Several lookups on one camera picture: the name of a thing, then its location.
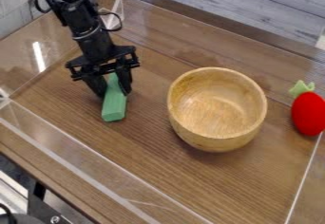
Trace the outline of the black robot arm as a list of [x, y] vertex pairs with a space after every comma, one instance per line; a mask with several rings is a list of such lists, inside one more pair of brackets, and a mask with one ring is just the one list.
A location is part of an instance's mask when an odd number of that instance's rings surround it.
[[83, 81], [95, 95], [106, 95], [108, 83], [106, 74], [114, 73], [124, 95], [133, 91], [131, 69], [139, 66], [137, 48], [114, 43], [110, 33], [122, 28], [106, 28], [103, 16], [114, 12], [100, 12], [95, 0], [35, 0], [42, 13], [54, 11], [62, 25], [70, 28], [72, 40], [78, 43], [83, 55], [68, 61], [64, 67], [74, 81]]

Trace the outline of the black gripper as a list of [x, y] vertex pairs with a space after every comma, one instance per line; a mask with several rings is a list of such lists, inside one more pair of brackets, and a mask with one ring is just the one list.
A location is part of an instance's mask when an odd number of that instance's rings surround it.
[[103, 98], [107, 91], [103, 76], [115, 73], [120, 90], [128, 95], [133, 91], [131, 69], [139, 67], [137, 48], [116, 45], [108, 31], [100, 25], [70, 29], [72, 39], [83, 52], [64, 65], [70, 70], [71, 79], [84, 81], [95, 95]]

